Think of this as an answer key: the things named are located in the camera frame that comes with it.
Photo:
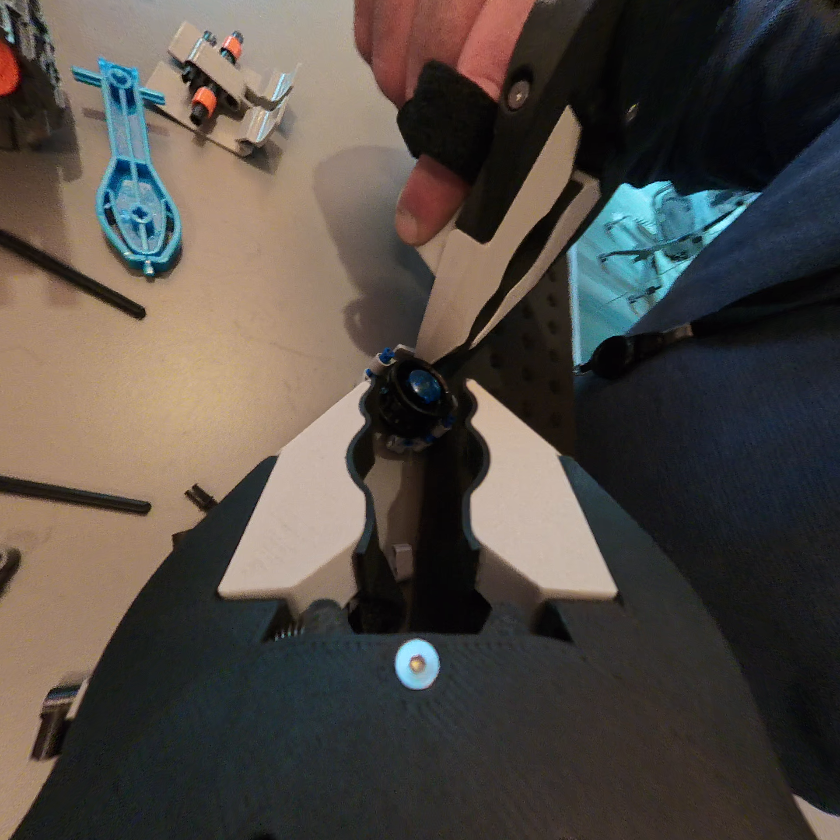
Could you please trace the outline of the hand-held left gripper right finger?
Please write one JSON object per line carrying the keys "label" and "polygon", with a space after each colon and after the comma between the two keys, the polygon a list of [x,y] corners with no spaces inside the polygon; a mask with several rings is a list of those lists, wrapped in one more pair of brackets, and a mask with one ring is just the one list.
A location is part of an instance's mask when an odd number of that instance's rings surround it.
{"label": "hand-held left gripper right finger", "polygon": [[478,593],[528,630],[552,602],[613,602],[618,586],[560,452],[478,381],[465,387],[484,456],[466,503]]}

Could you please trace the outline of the blue brick separator tool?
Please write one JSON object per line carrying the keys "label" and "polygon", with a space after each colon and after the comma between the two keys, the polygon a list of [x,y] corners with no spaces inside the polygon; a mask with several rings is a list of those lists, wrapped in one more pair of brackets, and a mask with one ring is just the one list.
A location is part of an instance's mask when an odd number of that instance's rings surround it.
{"label": "blue brick separator tool", "polygon": [[96,197],[101,229],[132,270],[149,280],[169,271],[182,249],[179,211],[154,168],[145,107],[165,95],[144,87],[135,67],[98,59],[98,70],[71,68],[74,79],[99,88],[110,158]]}

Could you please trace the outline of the black toy wheel assembly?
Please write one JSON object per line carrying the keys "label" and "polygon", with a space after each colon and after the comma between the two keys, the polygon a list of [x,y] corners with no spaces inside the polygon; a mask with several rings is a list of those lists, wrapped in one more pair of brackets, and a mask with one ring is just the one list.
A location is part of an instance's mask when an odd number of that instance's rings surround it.
{"label": "black toy wheel assembly", "polygon": [[363,408],[384,447],[395,455],[421,453],[455,425],[457,399],[444,377],[403,344],[384,348],[369,364]]}

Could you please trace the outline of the grey bracket with orange bushes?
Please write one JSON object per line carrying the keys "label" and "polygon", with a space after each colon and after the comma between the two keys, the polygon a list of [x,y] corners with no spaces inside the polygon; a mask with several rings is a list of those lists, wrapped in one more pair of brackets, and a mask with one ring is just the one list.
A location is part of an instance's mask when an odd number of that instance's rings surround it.
{"label": "grey bracket with orange bushes", "polygon": [[218,39],[183,21],[144,83],[163,96],[155,107],[164,115],[239,158],[278,129],[301,69],[258,73],[242,63],[243,45],[237,30]]}

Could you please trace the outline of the black office chair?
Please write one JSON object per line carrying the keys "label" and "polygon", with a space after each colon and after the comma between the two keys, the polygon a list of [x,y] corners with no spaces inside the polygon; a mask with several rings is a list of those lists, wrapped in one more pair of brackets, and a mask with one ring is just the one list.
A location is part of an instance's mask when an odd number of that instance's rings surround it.
{"label": "black office chair", "polygon": [[607,242],[598,264],[623,284],[615,301],[640,318],[757,197],[739,189],[684,195],[671,182],[621,187],[596,224]]}

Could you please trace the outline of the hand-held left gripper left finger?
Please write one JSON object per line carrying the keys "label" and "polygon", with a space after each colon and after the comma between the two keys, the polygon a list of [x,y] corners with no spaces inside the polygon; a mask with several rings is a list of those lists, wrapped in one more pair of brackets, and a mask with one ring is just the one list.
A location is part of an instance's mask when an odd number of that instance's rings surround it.
{"label": "hand-held left gripper left finger", "polygon": [[357,385],[284,446],[220,581],[226,600],[281,600],[294,617],[315,602],[356,600],[365,634],[396,632],[406,601],[385,558],[365,483],[375,464],[368,407]]}

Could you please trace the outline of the black badge reel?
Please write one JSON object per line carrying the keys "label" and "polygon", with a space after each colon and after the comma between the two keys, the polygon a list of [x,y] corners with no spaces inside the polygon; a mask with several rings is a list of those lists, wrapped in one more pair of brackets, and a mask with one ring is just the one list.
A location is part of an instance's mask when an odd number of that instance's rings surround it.
{"label": "black badge reel", "polygon": [[663,332],[615,335],[602,341],[589,360],[576,365],[574,374],[593,374],[603,380],[615,381],[670,346],[693,336],[694,330],[689,323]]}

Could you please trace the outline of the person's blue-clothed body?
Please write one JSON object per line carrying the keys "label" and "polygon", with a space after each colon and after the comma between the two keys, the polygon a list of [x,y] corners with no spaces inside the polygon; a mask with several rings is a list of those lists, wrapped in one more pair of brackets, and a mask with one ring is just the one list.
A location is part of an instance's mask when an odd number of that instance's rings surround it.
{"label": "person's blue-clothed body", "polygon": [[787,306],[576,394],[581,466],[714,616],[802,799],[838,814],[838,120],[636,333]]}

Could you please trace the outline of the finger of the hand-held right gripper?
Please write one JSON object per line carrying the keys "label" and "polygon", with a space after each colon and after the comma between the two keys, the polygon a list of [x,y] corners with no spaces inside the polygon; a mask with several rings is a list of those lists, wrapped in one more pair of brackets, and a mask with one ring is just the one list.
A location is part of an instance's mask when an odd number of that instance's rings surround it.
{"label": "finger of the hand-held right gripper", "polygon": [[546,217],[573,171],[581,125],[566,107],[496,233],[481,244],[453,219],[420,254],[437,257],[434,284],[416,340],[416,357],[439,361],[463,345],[480,311],[498,290],[516,249]]}
{"label": "finger of the hand-held right gripper", "polygon": [[601,200],[599,181],[573,172],[549,212],[514,250],[499,288],[480,310],[468,336],[473,350],[541,280],[557,258],[574,242],[580,228]]}

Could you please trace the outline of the black axle rod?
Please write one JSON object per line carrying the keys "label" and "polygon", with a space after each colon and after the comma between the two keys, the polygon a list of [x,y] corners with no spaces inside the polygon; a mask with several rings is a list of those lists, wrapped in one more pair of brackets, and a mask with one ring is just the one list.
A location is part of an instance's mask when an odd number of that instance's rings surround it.
{"label": "black axle rod", "polygon": [[92,297],[107,303],[133,319],[146,318],[146,310],[138,302],[125,297],[118,291],[105,286],[101,282],[69,266],[67,263],[35,247],[10,232],[1,229],[1,246],[16,256],[47,271],[55,277],[76,287]]}
{"label": "black axle rod", "polygon": [[51,485],[11,476],[1,476],[1,492],[16,497],[41,499],[44,501],[65,503],[85,508],[118,511],[139,516],[148,515],[152,510],[152,505],[147,500]]}

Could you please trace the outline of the person's right forearm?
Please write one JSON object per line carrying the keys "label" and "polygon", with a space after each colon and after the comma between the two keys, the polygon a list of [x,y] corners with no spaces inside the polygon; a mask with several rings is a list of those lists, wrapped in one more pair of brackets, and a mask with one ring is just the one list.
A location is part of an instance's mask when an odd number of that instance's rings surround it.
{"label": "person's right forearm", "polygon": [[625,2],[583,167],[605,193],[760,192],[838,147],[838,2]]}

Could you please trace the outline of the dark grey beam connector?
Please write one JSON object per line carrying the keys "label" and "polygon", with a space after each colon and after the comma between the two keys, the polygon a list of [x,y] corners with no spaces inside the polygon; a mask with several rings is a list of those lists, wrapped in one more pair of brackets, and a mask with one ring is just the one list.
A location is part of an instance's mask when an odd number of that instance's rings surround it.
{"label": "dark grey beam connector", "polygon": [[29,758],[45,762],[58,757],[88,687],[90,674],[71,674],[51,687],[39,713],[38,731]]}

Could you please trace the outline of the tracked toy robot vehicle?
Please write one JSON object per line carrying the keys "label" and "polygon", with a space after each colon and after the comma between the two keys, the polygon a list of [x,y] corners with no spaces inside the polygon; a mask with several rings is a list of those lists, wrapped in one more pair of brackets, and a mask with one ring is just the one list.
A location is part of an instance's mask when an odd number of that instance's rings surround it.
{"label": "tracked toy robot vehicle", "polygon": [[64,125],[67,98],[38,1],[1,2],[1,149],[37,149]]}

